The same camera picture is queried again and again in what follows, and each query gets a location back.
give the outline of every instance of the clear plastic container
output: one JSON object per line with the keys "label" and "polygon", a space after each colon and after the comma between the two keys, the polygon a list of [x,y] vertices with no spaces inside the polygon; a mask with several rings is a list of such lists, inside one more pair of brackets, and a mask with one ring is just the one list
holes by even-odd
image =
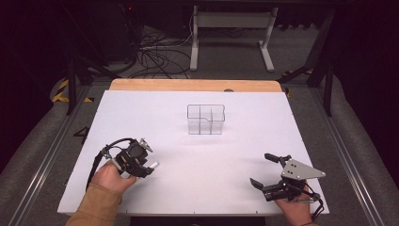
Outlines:
{"label": "clear plastic container", "polygon": [[221,135],[225,121],[224,105],[188,105],[188,134]]}

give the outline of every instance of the human hand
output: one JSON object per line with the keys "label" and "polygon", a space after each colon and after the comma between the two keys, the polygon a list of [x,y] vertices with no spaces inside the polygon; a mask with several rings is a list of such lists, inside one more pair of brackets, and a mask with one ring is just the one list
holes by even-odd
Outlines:
{"label": "human hand", "polygon": [[129,188],[136,182],[136,177],[120,177],[118,169],[114,166],[114,164],[108,161],[94,174],[91,182],[93,184],[103,186],[105,188],[123,194],[123,192],[125,192],[127,188]]}
{"label": "human hand", "polygon": [[282,210],[282,213],[291,225],[299,226],[312,222],[310,204],[298,202],[309,199],[310,197],[308,195],[302,193],[290,202],[286,200],[275,200],[275,203]]}

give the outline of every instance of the gray carpet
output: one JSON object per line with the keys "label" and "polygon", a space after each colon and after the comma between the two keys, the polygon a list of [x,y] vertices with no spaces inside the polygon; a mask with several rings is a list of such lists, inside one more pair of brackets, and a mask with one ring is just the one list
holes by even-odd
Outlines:
{"label": "gray carpet", "polygon": [[[268,73],[263,64],[257,40],[264,31],[246,31],[240,38],[229,38],[220,33],[207,31],[199,38],[199,68],[196,72],[187,72],[190,78],[205,79],[257,79],[275,80],[284,71],[299,68],[306,60],[317,30],[292,29],[286,31],[274,29],[269,43],[275,73]],[[190,54],[190,44],[176,48]],[[188,67],[185,56],[170,54],[168,57]],[[123,73],[127,77],[141,70],[138,64]],[[165,78],[157,74],[156,78]],[[174,77],[184,78],[183,74]],[[301,75],[290,83],[283,85],[290,90],[288,98],[293,109],[295,120],[304,143],[308,149],[313,165],[327,173],[320,180],[327,199],[330,214],[317,219],[321,225],[368,225],[365,214],[353,181],[348,177],[340,157],[337,145],[324,120],[312,92],[303,83],[307,75]],[[27,212],[23,225],[64,225],[67,216],[56,212],[63,195],[63,185],[69,178],[74,163],[82,148],[82,138],[73,134],[85,126],[90,127],[104,90],[108,89],[109,79],[96,77],[87,97],[94,97],[94,103],[83,103],[74,117],[70,129],[41,190]],[[399,225],[399,194],[390,175],[384,168],[381,159],[367,133],[359,123],[350,105],[343,96],[339,81],[334,81],[332,114],[343,142],[350,151],[370,197],[386,225]],[[323,88],[313,89],[317,93]],[[55,103],[51,111],[38,123],[26,138],[8,166],[0,175],[0,225],[8,225],[29,183],[40,167],[56,134],[65,120],[68,104]],[[288,225],[282,216],[266,218],[266,225]],[[116,225],[129,225],[129,218],[119,217]]]}

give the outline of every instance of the black strap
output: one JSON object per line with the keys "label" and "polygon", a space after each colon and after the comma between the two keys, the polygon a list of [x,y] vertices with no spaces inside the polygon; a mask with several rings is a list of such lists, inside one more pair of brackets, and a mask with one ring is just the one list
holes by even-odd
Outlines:
{"label": "black strap", "polygon": [[99,152],[99,154],[97,154],[97,156],[94,158],[93,167],[91,168],[90,175],[88,176],[88,184],[86,185],[86,190],[88,190],[88,185],[91,182],[91,178],[93,178],[94,173],[96,173],[96,169],[99,167],[102,158],[102,152]]}
{"label": "black strap", "polygon": [[317,207],[316,211],[314,211],[313,215],[311,216],[311,220],[315,221],[317,217],[324,211],[323,201],[319,200],[320,205]]}

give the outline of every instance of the white table surface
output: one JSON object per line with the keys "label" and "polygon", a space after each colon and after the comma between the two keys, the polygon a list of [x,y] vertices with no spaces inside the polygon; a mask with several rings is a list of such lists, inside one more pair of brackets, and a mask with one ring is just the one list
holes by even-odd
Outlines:
{"label": "white table surface", "polygon": [[[189,135],[188,105],[224,105],[222,135]],[[121,138],[142,137],[160,166],[130,187],[119,206],[128,216],[267,216],[281,211],[249,178],[265,186],[281,178],[265,153],[290,154],[311,166],[283,92],[119,91],[104,93],[58,213],[72,214],[85,194],[98,152]],[[127,147],[128,142],[121,143]],[[115,156],[119,150],[112,152]],[[308,181],[328,207],[317,179]],[[318,202],[311,205],[314,211]]]}

